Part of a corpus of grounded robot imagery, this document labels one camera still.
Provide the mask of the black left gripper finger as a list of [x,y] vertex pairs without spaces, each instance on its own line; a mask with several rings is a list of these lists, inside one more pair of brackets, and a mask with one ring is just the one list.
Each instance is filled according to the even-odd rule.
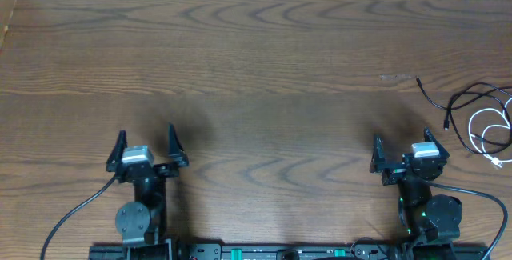
[[107,172],[115,172],[118,166],[122,164],[122,155],[125,148],[127,148],[126,132],[120,130],[114,148],[106,161]]
[[178,168],[188,167],[189,165],[188,156],[178,139],[172,123],[168,125],[168,157],[170,164]]

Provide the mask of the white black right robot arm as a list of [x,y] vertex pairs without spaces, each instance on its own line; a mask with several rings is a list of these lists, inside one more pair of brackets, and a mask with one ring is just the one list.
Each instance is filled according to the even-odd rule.
[[174,250],[174,259],[308,260],[308,259],[455,259],[452,241],[460,236],[462,202],[434,195],[431,182],[443,172],[450,156],[427,128],[424,141],[411,145],[399,162],[387,159],[383,140],[374,136],[370,172],[382,176],[384,186],[399,190],[398,212],[408,238],[384,245],[360,238],[347,246],[223,246],[189,244]]

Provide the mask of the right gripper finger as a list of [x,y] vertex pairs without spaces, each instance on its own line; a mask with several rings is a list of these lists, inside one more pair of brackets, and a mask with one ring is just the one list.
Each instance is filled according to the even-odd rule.
[[376,134],[373,141],[373,154],[370,162],[370,172],[381,173],[385,168],[386,156],[383,152],[382,139]]
[[432,131],[429,127],[425,127],[423,129],[423,137],[425,142],[432,142],[438,151],[438,156],[441,158],[448,158],[450,156],[449,152],[445,149],[445,147],[435,138]]

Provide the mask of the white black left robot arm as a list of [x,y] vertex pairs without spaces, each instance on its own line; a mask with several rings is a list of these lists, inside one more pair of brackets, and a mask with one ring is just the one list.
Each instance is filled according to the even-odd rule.
[[116,214],[115,226],[122,236],[118,259],[174,258],[172,241],[166,238],[166,180],[179,176],[178,168],[188,165],[173,130],[169,130],[170,160],[155,164],[148,146],[127,145],[120,131],[106,161],[106,170],[120,183],[134,186],[134,200]]

